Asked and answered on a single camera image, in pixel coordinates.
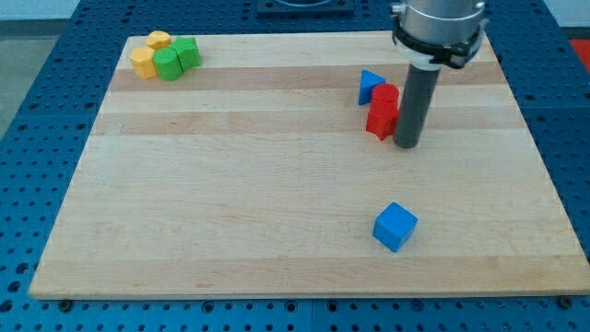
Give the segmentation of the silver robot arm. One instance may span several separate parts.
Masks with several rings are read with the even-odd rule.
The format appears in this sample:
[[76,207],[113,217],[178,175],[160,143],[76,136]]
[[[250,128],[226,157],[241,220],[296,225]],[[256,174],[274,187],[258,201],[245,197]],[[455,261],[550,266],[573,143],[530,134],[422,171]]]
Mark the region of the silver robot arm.
[[483,0],[399,0],[390,8],[393,42],[420,70],[461,69],[480,48],[487,24]]

